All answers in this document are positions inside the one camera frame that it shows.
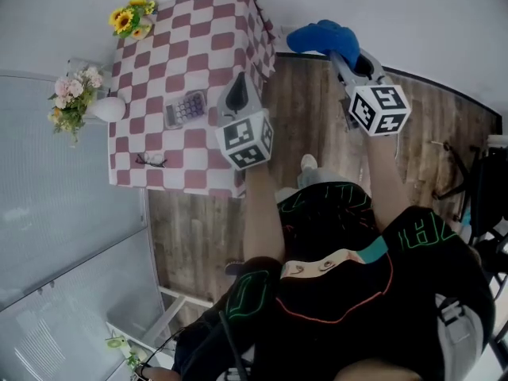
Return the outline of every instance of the potted plant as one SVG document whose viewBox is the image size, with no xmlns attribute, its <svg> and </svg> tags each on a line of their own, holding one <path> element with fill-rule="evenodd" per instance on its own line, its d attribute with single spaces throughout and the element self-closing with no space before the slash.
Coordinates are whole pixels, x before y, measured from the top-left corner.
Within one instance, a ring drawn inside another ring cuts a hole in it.
<svg viewBox="0 0 508 381">
<path fill-rule="evenodd" d="M 55 83 L 53 111 L 48 115 L 55 128 L 54 133 L 70 133 L 74 142 L 77 133 L 85 125 L 83 116 L 93 114 L 104 121 L 119 121 L 125 114 L 125 103 L 119 98 L 95 101 L 102 75 L 96 67 L 85 67 L 74 78 L 59 78 Z"/>
<path fill-rule="evenodd" d="M 142 40 L 153 26 L 152 21 L 145 15 L 155 13 L 157 8 L 154 0 L 131 0 L 128 6 L 119 7 L 111 13 L 110 25 L 114 28 L 113 35 Z"/>
</svg>

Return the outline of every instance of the calculator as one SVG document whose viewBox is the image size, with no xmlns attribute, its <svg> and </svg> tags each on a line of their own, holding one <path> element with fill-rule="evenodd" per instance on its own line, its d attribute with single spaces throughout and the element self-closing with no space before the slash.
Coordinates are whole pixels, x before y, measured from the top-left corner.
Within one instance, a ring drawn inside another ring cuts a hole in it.
<svg viewBox="0 0 508 381">
<path fill-rule="evenodd" d="M 185 123 L 205 114 L 205 96 L 201 91 L 172 99 L 164 105 L 164 122 L 169 129 L 181 129 Z"/>
</svg>

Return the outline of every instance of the eyeglasses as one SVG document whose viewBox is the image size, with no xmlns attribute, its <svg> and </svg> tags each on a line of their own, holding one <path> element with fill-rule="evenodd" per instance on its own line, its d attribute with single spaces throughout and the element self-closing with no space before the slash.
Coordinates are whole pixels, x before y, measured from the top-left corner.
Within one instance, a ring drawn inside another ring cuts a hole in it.
<svg viewBox="0 0 508 381">
<path fill-rule="evenodd" d="M 163 160 L 163 156 L 160 154 L 155 154 L 154 156 L 150 157 L 150 155 L 146 152 L 137 154 L 136 158 L 136 164 L 150 165 L 151 167 L 157 168 L 165 168 L 164 163 L 166 161 L 167 160 Z"/>
</svg>

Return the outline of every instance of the black baseboard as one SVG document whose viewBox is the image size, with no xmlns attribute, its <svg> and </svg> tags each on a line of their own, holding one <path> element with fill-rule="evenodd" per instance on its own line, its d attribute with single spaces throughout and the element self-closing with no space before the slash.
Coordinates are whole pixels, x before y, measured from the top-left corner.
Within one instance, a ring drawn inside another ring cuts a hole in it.
<svg viewBox="0 0 508 381">
<path fill-rule="evenodd" d="M 297 54 L 295 52 L 277 52 L 277 56 L 283 57 L 283 58 L 301 58 L 305 60 L 326 60 L 328 61 L 328 56 L 325 55 L 316 55 L 316 54 Z M 434 82 L 431 79 L 423 78 L 418 75 L 413 75 L 409 72 L 400 71 L 399 69 L 394 69 L 392 67 L 383 67 L 386 72 L 395 73 L 396 75 L 404 76 L 406 78 L 411 78 L 418 80 L 423 83 L 428 83 L 429 85 L 439 87 L 440 89 L 446 90 L 450 93 L 456 94 L 457 96 L 463 98 L 464 100 L 468 100 L 469 102 L 475 103 L 477 106 L 481 107 L 482 109 L 488 111 L 489 113 L 492 113 L 496 116 L 496 133 L 501 134 L 502 133 L 502 116 L 497 111 L 491 109 L 489 106 L 485 106 L 483 103 L 480 103 L 478 100 L 475 100 L 474 98 L 467 96 L 466 94 L 459 92 L 458 90 L 452 89 L 451 87 L 448 87 L 446 85 L 442 85 L 441 83 Z"/>
</svg>

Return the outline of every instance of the checkered tablecloth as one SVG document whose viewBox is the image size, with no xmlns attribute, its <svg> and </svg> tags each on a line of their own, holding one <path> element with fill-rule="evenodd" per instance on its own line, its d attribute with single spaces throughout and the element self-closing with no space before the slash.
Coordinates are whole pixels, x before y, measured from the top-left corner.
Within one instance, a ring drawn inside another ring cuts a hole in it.
<svg viewBox="0 0 508 381">
<path fill-rule="evenodd" d="M 274 72 L 275 34 L 256 0 L 175 0 L 150 16 L 154 27 L 141 41 L 119 40 L 112 95 L 126 103 L 110 123 L 110 183 L 193 194 L 237 197 L 243 191 L 219 150 L 217 100 L 240 71 L 261 93 Z M 164 126 L 163 105 L 201 90 L 207 115 L 182 129 Z M 165 168 L 137 164 L 137 154 L 163 156 Z"/>
</svg>

